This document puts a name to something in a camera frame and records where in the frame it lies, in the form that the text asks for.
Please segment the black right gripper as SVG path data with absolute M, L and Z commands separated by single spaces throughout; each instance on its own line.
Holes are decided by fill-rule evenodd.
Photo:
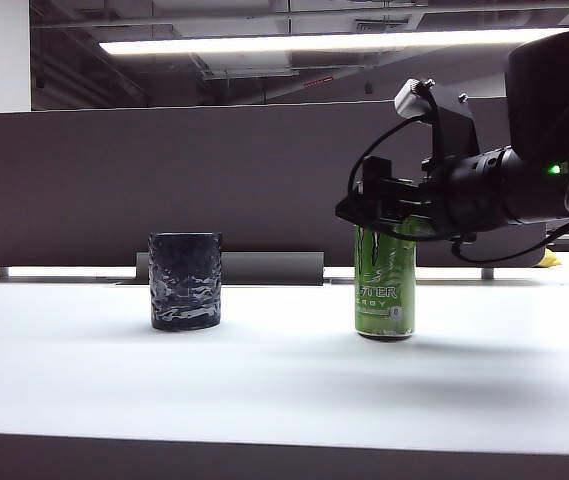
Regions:
M 395 178 L 389 159 L 366 156 L 361 193 L 335 206 L 335 215 L 371 232 L 392 237 L 450 240 L 467 234 L 522 225 L 515 213 L 511 184 L 523 162 L 510 146 L 471 157 L 422 161 L 423 181 Z M 394 199 L 420 199 L 424 209 Z

